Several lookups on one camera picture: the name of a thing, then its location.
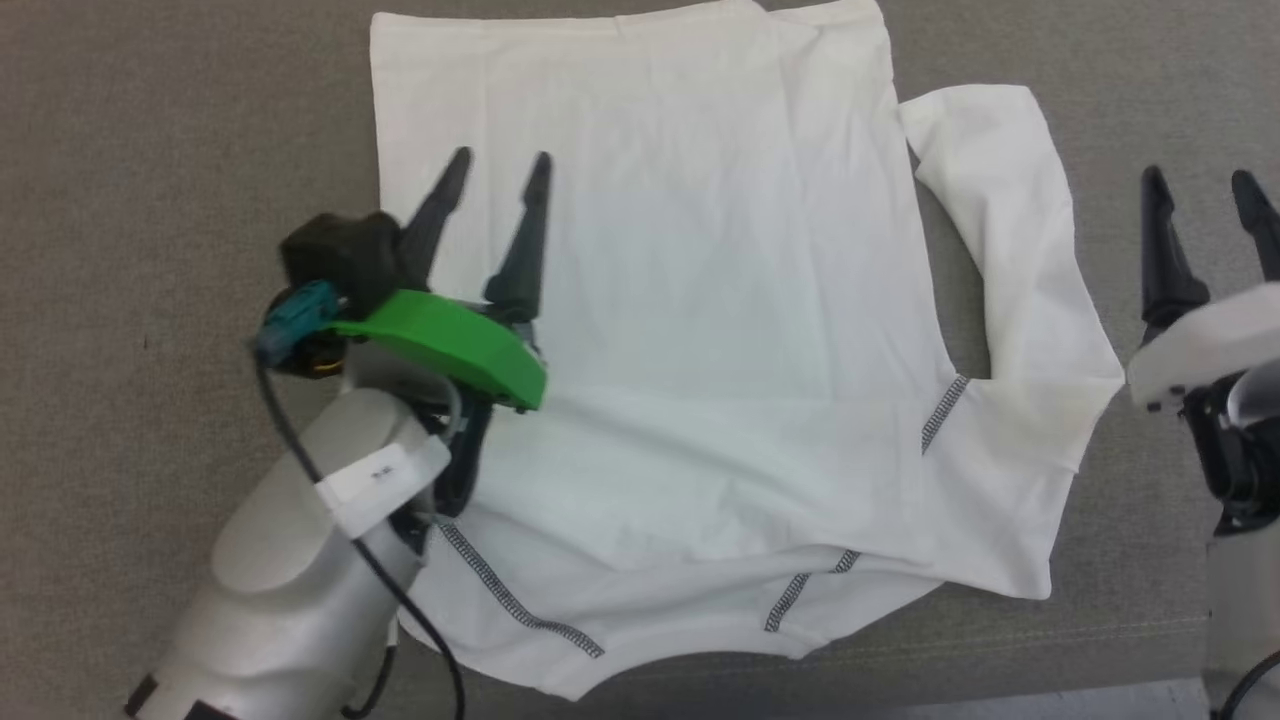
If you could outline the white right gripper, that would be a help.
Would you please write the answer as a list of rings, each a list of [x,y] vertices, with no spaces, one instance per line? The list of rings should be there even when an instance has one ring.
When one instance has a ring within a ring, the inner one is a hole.
[[[1140,318],[1146,345],[1126,368],[1130,397],[1138,407],[1169,404],[1176,388],[1208,386],[1279,357],[1279,213],[1245,169],[1233,172],[1231,195],[1268,283],[1208,304],[1210,288],[1190,270],[1174,225],[1175,202],[1161,168],[1151,165],[1142,174]]]

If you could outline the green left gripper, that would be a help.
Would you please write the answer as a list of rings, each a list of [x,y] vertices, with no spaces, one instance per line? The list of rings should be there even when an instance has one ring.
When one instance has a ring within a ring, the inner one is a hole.
[[[498,272],[484,290],[486,309],[429,292],[428,279],[451,214],[472,163],[458,147],[402,228],[401,291],[362,320],[334,320],[335,334],[372,345],[349,351],[357,380],[404,400],[419,418],[435,413],[451,454],[434,482],[436,512],[457,518],[477,484],[484,439],[498,407],[536,411],[547,392],[547,368],[532,345],[541,309],[543,268],[553,160],[539,152],[524,188],[524,214]]]

